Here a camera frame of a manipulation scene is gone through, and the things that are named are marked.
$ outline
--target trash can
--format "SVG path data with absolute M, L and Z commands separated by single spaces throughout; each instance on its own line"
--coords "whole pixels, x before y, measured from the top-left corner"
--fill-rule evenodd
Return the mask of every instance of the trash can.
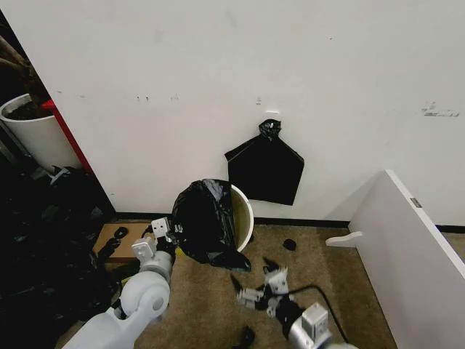
M 254 213 L 247 197 L 235 185 L 231 185 L 232 210 L 234 213 L 234 238 L 238 251 L 241 252 L 252 236 Z

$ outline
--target white plant pot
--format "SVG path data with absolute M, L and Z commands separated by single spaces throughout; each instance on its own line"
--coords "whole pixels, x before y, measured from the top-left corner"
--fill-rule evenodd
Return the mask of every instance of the white plant pot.
M 51 115 L 34 120 L 11 120 L 8 114 L 31 101 L 29 94 L 16 97 L 0 107 L 0 120 L 13 132 L 37 163 L 52 172 L 53 166 L 82 167 L 71 144 Z

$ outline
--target black object on floor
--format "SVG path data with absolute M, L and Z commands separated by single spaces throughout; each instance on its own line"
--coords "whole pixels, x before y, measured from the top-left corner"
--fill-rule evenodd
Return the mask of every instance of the black object on floor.
M 232 210 L 229 182 L 192 182 L 174 202 L 174 232 L 170 237 L 187 256 L 200 263 L 250 271 L 250 261 L 236 249 Z
M 128 234 L 129 230 L 125 227 L 119 227 L 112 238 L 109 238 L 104 247 L 97 253 L 100 263 L 106 260 L 114 253 L 114 251 L 121 245 L 121 239 Z
M 246 326 L 242 331 L 242 338 L 239 345 L 235 345 L 232 349 L 248 349 L 255 340 L 255 332 L 250 327 Z
M 289 251 L 295 251 L 297 248 L 296 242 L 291 238 L 287 238 L 286 240 L 284 240 L 283 246 L 285 249 L 288 249 Z
M 292 205 L 304 169 L 304 159 L 279 137 L 281 122 L 268 119 L 260 135 L 228 151 L 230 182 L 249 199 Z

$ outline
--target brown carpet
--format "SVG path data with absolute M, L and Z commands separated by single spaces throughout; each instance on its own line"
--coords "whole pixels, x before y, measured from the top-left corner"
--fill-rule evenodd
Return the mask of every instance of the brown carpet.
M 253 270 L 234 275 L 243 286 L 256 287 L 263 283 L 262 256 L 275 260 L 288 267 L 291 289 L 308 283 L 323 288 L 353 345 L 360 349 L 396 348 L 357 250 L 325 245 L 327 238 L 346 233 L 346 229 L 256 225 L 255 239 L 244 250 Z M 464 258 L 465 235 L 445 235 Z M 286 238 L 297 243 L 295 252 L 282 247 Z M 255 331 L 253 349 L 290 348 L 277 320 L 268 318 L 265 312 L 239 307 L 229 274 L 227 270 L 199 265 L 186 256 L 178 257 L 169 312 L 163 322 L 142 333 L 135 348 L 231 348 L 239 343 L 245 325 Z M 302 307 L 315 301 L 325 305 L 313 290 L 298 294 L 296 299 Z M 60 345 L 78 327 L 71 329 Z M 330 328 L 336 341 L 341 342 L 332 318 Z

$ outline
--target black debris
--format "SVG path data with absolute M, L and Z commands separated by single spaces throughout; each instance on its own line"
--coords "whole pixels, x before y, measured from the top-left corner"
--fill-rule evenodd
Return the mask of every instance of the black debris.
M 286 240 L 284 240 L 283 246 L 285 249 L 288 249 L 289 251 L 295 251 L 297 248 L 296 242 L 291 238 L 287 238 Z
M 255 332 L 250 327 L 246 326 L 242 331 L 242 338 L 240 339 L 240 344 L 235 345 L 232 349 L 247 349 L 249 348 L 255 339 Z

